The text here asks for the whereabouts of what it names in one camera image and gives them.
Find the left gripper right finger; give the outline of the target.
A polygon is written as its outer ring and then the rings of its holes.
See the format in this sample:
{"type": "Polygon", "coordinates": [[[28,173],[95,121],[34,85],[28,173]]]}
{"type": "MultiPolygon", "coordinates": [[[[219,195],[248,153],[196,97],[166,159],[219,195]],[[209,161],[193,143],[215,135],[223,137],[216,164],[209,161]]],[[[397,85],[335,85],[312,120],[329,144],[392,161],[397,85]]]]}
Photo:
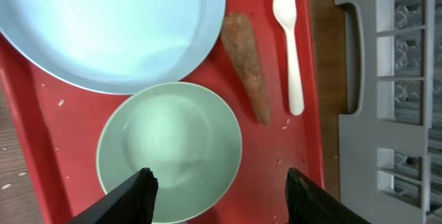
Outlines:
{"type": "Polygon", "coordinates": [[[369,224],[295,168],[287,171],[285,199],[289,224],[369,224]]]}

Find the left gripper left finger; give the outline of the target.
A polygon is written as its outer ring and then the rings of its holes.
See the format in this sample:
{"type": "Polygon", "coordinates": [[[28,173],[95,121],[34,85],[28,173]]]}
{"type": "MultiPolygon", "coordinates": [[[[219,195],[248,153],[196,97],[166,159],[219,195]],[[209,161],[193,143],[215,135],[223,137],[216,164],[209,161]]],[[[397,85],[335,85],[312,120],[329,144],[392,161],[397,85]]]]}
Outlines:
{"type": "Polygon", "coordinates": [[[105,195],[70,224],[151,224],[159,186],[149,168],[143,168],[105,195]]]}

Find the green ceramic bowl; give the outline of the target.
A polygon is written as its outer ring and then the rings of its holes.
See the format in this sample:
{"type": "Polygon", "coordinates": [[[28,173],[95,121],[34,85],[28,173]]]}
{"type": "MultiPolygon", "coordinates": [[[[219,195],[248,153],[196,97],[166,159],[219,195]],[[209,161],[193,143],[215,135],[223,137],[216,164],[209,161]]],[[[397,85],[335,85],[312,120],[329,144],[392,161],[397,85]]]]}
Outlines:
{"type": "Polygon", "coordinates": [[[242,134],[229,105],[203,86],[172,82],[144,89],[109,117],[97,145],[105,194],[142,168],[159,183],[154,223],[182,223],[229,190],[242,157],[242,134]]]}

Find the light blue round plate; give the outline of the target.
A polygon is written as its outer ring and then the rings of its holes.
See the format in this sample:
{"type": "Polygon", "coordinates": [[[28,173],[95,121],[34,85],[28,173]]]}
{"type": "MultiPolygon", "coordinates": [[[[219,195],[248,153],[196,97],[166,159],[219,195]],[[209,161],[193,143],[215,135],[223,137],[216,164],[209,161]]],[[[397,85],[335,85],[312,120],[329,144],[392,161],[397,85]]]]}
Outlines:
{"type": "Polygon", "coordinates": [[[226,0],[1,0],[1,34],[57,79],[132,95],[192,73],[225,8],[226,0]]]}

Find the orange carrot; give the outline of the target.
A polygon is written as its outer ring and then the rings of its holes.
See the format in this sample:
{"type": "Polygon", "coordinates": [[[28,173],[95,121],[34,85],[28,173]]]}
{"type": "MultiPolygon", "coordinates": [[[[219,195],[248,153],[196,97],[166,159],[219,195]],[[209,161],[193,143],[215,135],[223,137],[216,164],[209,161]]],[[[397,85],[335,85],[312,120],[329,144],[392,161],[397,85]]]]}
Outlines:
{"type": "Polygon", "coordinates": [[[220,37],[224,49],[249,97],[257,120],[271,122],[271,107],[267,95],[253,26],[243,13],[230,13],[223,22],[220,37]]]}

